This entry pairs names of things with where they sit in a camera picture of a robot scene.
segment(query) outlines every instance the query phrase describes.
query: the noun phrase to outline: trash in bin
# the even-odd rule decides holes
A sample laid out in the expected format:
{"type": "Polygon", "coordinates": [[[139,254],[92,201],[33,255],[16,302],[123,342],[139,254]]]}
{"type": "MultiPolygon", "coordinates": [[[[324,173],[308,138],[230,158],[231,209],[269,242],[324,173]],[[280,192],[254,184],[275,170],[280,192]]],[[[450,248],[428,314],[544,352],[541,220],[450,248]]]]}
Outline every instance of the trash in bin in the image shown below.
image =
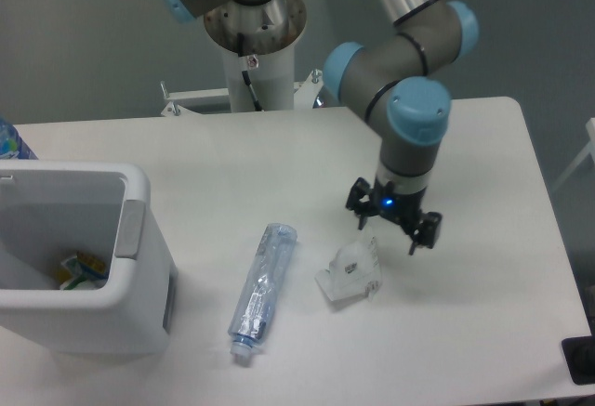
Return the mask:
{"type": "Polygon", "coordinates": [[[107,279],[105,263],[89,253],[79,251],[60,263],[58,280],[61,290],[97,290],[107,279]]]}

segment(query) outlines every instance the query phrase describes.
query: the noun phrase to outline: crushed plastic bottle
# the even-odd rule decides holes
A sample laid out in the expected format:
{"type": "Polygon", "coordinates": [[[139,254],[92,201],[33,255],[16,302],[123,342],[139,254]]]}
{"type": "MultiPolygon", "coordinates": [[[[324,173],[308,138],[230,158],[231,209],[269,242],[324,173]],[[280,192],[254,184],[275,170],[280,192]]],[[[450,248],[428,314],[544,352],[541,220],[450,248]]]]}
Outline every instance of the crushed plastic bottle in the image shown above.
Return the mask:
{"type": "Polygon", "coordinates": [[[287,225],[271,223],[260,239],[228,330],[233,338],[231,354],[242,364],[249,362],[252,348],[266,337],[297,235],[287,225]]]}

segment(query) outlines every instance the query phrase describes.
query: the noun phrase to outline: metal bracket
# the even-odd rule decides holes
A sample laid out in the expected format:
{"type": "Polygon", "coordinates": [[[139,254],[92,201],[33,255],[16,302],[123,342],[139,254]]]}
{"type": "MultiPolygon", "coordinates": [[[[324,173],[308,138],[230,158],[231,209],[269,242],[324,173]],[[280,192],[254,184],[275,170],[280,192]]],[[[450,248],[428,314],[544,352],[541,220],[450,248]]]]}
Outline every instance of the metal bracket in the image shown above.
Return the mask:
{"type": "MultiPolygon", "coordinates": [[[[323,107],[319,93],[324,85],[323,73],[315,69],[304,82],[294,83],[294,110],[306,110],[323,107]]],[[[169,93],[165,82],[161,82],[161,91],[164,102],[167,104],[162,110],[163,116],[180,116],[186,114],[199,114],[189,111],[182,106],[199,108],[200,113],[209,113],[209,108],[220,106],[230,101],[227,88],[214,88],[209,90],[196,90],[192,92],[169,93]]]]}

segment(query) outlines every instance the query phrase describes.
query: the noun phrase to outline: bottle cap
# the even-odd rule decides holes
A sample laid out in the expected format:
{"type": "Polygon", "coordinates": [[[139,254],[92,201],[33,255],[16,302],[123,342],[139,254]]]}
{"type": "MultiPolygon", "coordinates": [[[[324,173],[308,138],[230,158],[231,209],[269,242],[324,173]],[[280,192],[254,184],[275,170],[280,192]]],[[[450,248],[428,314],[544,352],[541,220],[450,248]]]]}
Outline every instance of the bottle cap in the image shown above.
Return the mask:
{"type": "Polygon", "coordinates": [[[252,356],[252,347],[244,343],[232,343],[230,353],[238,362],[246,363],[250,361],[250,357],[252,356]]]}

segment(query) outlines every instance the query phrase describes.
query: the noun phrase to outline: clear plastic container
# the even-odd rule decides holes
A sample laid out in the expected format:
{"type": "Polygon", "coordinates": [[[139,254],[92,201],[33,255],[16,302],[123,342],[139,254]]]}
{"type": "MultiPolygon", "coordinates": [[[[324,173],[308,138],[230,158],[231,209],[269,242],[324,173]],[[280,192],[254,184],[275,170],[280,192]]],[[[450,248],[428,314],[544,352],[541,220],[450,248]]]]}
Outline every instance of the clear plastic container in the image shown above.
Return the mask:
{"type": "Polygon", "coordinates": [[[231,353],[240,362],[247,362],[252,347],[265,339],[297,235],[287,225],[271,223],[260,239],[228,330],[233,338],[231,353]]]}
{"type": "Polygon", "coordinates": [[[0,160],[34,160],[37,157],[19,136],[14,125],[0,118],[0,160]]]}

